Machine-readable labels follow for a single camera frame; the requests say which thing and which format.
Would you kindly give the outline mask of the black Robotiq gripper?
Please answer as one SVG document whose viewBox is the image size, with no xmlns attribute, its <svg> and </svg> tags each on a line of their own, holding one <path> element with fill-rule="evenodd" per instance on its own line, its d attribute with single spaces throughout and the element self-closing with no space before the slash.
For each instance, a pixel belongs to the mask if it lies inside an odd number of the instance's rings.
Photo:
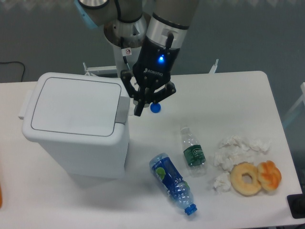
<svg viewBox="0 0 305 229">
<path fill-rule="evenodd" d="M 121 71 L 120 78 L 128 95 L 137 102 L 135 116 L 142 115 L 145 104 L 157 104 L 176 93 L 171 70 L 180 48 L 172 48 L 172 42 L 173 37 L 168 37 L 166 45 L 162 46 L 145 37 L 132 71 Z M 131 83 L 132 73 L 138 84 L 137 90 Z"/>
</svg>

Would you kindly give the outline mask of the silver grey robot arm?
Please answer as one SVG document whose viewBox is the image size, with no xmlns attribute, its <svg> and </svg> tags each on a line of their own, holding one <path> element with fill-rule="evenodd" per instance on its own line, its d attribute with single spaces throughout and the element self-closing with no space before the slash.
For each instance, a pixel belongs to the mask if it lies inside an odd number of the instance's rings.
<svg viewBox="0 0 305 229">
<path fill-rule="evenodd" d="M 103 26 L 107 40 L 121 49 L 139 48 L 138 59 L 121 60 L 120 78 L 135 103 L 134 114 L 175 93 L 171 70 L 181 49 L 199 2 L 158 0 L 151 15 L 141 0 L 77 0 L 89 26 Z"/>
</svg>

